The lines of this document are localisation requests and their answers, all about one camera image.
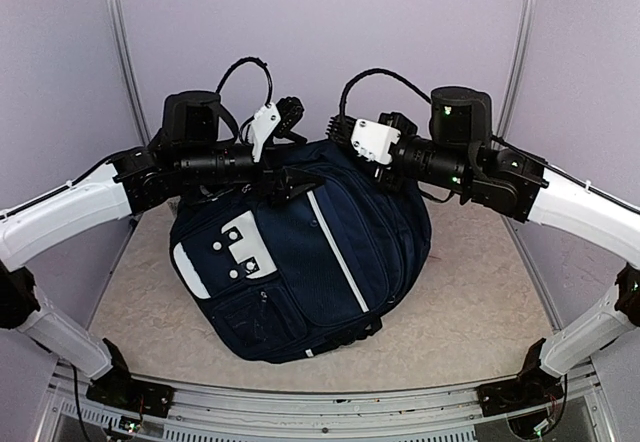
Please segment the navy blue backpack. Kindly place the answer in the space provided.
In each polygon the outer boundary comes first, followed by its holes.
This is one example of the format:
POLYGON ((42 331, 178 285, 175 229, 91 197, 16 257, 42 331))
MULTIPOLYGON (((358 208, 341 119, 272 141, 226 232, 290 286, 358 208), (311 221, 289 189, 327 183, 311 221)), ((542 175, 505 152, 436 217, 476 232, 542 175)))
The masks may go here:
POLYGON ((221 341, 272 364, 375 334, 431 247, 416 183, 381 190, 329 141, 277 162, 321 184, 278 205, 250 186, 183 198, 169 236, 174 270, 221 341))

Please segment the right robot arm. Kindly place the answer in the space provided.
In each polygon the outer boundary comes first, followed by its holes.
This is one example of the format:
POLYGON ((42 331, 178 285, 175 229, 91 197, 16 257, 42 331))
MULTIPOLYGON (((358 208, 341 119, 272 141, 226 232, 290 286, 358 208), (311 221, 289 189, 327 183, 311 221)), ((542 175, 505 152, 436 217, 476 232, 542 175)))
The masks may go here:
POLYGON ((522 410, 566 395, 561 378, 639 326, 639 210, 508 143, 495 150, 490 96, 447 86, 431 92, 429 138, 399 113, 359 120, 352 146, 385 184, 413 179, 513 220, 559 229, 622 258, 613 286, 551 337, 534 343, 519 373, 478 387, 484 415, 522 410))

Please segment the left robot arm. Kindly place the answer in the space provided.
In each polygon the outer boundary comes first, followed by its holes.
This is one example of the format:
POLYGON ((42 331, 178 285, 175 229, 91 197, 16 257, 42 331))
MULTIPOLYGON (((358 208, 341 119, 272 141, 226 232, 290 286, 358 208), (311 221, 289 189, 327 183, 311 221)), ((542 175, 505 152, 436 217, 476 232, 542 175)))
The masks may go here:
POLYGON ((301 174, 276 168, 268 157, 278 147, 305 144, 293 131, 303 112, 296 97, 268 101, 240 127, 217 91, 173 94, 147 145, 109 155, 77 179, 2 211, 2 328, 71 363, 89 379, 91 400, 125 410, 150 412, 155 403, 165 409, 172 388, 133 378, 117 346, 50 304, 26 265, 78 234, 140 215, 198 186, 256 183, 270 201, 295 196, 303 187, 301 174))

